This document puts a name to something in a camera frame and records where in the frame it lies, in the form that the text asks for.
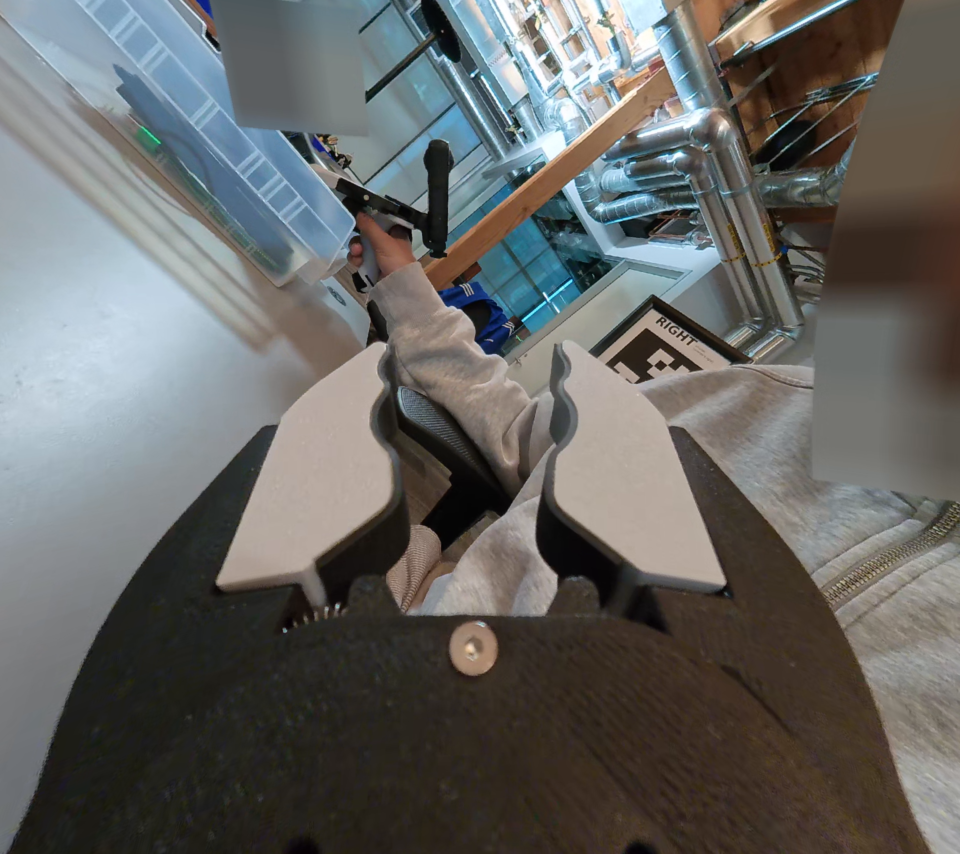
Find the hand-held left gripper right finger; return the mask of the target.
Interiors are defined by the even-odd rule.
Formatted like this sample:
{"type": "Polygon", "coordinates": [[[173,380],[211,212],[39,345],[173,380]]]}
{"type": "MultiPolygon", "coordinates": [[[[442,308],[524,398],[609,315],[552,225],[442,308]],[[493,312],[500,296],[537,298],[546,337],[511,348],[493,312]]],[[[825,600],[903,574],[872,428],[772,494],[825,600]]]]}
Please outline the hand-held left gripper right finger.
{"type": "Polygon", "coordinates": [[[622,617],[649,588],[722,594],[728,579],[665,417],[569,340],[554,349],[549,389],[535,541],[558,583],[589,582],[622,617]]]}

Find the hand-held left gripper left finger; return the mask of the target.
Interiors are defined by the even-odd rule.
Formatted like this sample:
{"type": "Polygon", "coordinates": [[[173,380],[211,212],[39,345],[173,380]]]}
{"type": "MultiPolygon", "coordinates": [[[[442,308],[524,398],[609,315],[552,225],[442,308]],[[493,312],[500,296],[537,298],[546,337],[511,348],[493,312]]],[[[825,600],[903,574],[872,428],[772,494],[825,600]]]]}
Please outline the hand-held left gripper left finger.
{"type": "Polygon", "coordinates": [[[395,440],[395,365],[375,343],[281,417],[222,561],[225,594],[297,588],[315,615],[344,616],[354,583],[385,578],[411,521],[395,440]]]}

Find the person's right forearm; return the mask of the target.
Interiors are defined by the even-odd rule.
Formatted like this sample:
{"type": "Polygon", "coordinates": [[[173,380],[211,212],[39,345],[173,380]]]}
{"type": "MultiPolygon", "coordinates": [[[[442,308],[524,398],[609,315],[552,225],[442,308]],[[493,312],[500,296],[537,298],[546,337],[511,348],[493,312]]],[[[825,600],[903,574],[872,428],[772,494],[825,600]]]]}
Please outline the person's right forearm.
{"type": "Polygon", "coordinates": [[[442,302],[417,261],[384,276],[372,300],[402,384],[456,420],[506,493],[522,502],[540,495],[553,447],[548,390],[528,395],[502,357],[486,355],[471,322],[442,302]]]}

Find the person's right hand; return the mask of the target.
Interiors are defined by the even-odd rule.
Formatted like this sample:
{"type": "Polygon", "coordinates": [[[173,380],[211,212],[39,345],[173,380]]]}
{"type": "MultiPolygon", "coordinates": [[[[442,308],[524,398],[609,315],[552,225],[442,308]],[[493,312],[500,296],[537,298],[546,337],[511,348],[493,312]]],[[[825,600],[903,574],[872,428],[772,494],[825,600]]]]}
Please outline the person's right hand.
{"type": "Polygon", "coordinates": [[[413,254],[412,234],[405,225],[393,220],[384,220],[382,215],[357,212],[355,215],[356,235],[351,239],[348,263],[360,270],[364,260],[371,255],[376,262],[379,277],[399,271],[413,264],[417,259],[413,254]]]}

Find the black mesh office chair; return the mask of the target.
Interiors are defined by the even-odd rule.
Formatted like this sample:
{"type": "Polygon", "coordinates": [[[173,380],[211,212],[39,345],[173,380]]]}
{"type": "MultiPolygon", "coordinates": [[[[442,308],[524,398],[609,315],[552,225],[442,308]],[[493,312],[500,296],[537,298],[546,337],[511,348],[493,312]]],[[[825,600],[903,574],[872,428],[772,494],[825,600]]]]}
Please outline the black mesh office chair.
{"type": "Polygon", "coordinates": [[[402,383],[392,348],[387,359],[403,502],[411,524],[429,529],[441,554],[458,560],[506,512],[511,498],[453,416],[402,383]]]}

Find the blue striped jacket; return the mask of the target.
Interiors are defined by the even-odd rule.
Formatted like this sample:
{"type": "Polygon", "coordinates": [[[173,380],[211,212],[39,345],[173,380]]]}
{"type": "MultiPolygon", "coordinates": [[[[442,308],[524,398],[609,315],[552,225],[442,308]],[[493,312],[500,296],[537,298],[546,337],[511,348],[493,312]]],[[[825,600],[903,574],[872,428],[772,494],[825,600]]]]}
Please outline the blue striped jacket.
{"type": "Polygon", "coordinates": [[[466,315],[474,328],[474,341],[486,355],[503,355],[516,324],[481,284],[462,282],[439,290],[438,296],[445,306],[466,315]]]}

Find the black framed tag sign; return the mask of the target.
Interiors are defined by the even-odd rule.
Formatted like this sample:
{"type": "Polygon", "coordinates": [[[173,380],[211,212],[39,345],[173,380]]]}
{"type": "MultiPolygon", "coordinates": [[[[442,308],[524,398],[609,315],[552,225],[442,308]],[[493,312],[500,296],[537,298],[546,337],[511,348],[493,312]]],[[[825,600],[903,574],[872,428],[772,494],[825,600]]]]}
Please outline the black framed tag sign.
{"type": "Polygon", "coordinates": [[[631,384],[750,361],[737,347],[657,296],[648,297],[589,352],[631,384]]]}

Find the black disc on rod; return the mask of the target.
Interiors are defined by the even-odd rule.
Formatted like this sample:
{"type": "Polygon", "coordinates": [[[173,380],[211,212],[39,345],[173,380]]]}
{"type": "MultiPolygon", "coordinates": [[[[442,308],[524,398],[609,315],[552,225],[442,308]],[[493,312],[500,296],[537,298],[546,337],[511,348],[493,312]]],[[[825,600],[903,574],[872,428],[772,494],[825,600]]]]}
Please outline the black disc on rod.
{"type": "Polygon", "coordinates": [[[365,103],[371,102],[389,84],[404,73],[428,50],[435,48],[438,53],[451,64],[459,64],[462,60],[462,47],[457,33],[436,0],[418,0],[418,9],[424,20],[426,36],[400,61],[393,65],[365,92],[365,103]]]}

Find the silver pipe bundle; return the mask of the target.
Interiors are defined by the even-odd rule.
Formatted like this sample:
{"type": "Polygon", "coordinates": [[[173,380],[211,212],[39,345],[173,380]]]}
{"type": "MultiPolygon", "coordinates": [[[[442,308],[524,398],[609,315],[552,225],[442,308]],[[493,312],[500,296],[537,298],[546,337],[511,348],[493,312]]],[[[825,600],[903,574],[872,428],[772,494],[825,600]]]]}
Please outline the silver pipe bundle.
{"type": "Polygon", "coordinates": [[[703,108],[621,138],[595,194],[649,187],[656,176],[681,179],[658,192],[635,191],[597,201],[586,212],[597,224],[618,224],[693,207],[725,266],[742,321],[727,337],[754,363],[768,363],[795,344],[806,321],[784,246],[767,209],[826,209],[838,205],[854,152],[851,143],[828,166],[756,175],[733,120],[720,108],[703,108]]]}

